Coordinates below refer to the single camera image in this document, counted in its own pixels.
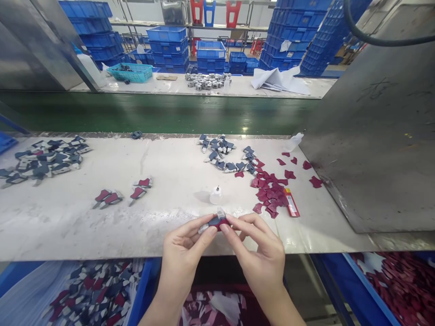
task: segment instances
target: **forearm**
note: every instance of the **forearm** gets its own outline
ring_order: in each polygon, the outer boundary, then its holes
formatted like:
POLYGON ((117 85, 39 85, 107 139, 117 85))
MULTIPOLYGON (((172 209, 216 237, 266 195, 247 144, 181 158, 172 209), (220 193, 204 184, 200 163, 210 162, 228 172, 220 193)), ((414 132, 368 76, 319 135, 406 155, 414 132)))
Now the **forearm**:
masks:
POLYGON ((273 298, 258 303, 272 326, 306 325, 284 286, 273 298))
POLYGON ((138 326, 176 326, 186 298, 157 290, 155 297, 138 326))

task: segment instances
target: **metal panel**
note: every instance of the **metal panel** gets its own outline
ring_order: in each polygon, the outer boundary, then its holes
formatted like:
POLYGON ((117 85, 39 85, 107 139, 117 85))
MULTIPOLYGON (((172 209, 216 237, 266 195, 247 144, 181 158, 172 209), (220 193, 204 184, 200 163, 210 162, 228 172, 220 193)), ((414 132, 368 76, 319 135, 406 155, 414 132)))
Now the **metal panel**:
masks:
MULTIPOLYGON (((435 33, 402 5, 382 39, 435 33)), ((301 148, 358 233, 435 230, 435 42, 367 46, 309 117, 301 148)))

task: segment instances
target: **glue bottle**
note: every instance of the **glue bottle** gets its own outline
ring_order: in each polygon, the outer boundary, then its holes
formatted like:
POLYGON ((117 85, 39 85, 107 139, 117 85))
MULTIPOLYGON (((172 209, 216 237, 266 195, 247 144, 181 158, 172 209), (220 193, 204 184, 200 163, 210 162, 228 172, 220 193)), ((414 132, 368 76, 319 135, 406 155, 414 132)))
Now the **glue bottle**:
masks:
POLYGON ((218 205, 222 198, 222 189, 217 186, 213 188, 213 191, 210 193, 210 202, 213 205, 218 205))

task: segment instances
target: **stacked blue crate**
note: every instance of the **stacked blue crate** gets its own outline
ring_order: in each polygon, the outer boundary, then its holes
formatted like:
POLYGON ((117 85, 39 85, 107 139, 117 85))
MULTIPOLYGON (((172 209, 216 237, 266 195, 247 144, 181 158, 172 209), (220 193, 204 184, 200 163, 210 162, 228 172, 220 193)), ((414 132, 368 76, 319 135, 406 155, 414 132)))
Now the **stacked blue crate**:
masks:
POLYGON ((222 42, 198 41, 196 50, 198 72, 202 74, 224 73, 227 50, 222 42))
MULTIPOLYGON (((357 22, 366 11, 371 0, 351 1, 352 18, 357 22)), ((349 28, 344 20, 343 0, 336 0, 326 15, 322 27, 306 53, 300 66, 301 72, 307 76, 321 76, 328 64, 349 35, 349 28)))
POLYGON ((100 70, 103 63, 110 67, 130 62, 124 53, 121 36, 112 32, 108 19, 112 12, 107 2, 59 1, 59 4, 100 70))
POLYGON ((273 10, 260 67, 288 70, 300 64, 332 0, 278 0, 273 10), (281 51, 284 41, 290 46, 281 51))
POLYGON ((160 72, 185 73, 189 68, 189 47, 185 27, 157 26, 147 30, 152 58, 160 72))

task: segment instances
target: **red stool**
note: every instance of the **red stool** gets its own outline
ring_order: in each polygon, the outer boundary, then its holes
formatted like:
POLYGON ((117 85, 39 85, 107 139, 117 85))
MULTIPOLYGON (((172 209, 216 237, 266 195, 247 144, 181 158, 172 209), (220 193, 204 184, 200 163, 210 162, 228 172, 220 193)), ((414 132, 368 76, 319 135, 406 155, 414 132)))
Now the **red stool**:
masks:
POLYGON ((228 28, 236 28, 241 5, 242 5, 241 1, 236 1, 236 5, 231 5, 231 2, 227 1, 227 27, 228 28), (232 22, 230 22, 230 13, 234 13, 234 19, 232 22))
POLYGON ((193 50, 192 50, 192 56, 194 57, 196 55, 196 42, 201 41, 200 38, 193 38, 193 50))
POLYGON ((204 0, 190 0, 190 6, 192 7, 192 25, 203 25, 203 9, 204 9, 204 0), (199 17, 196 16, 195 9, 199 8, 199 17))

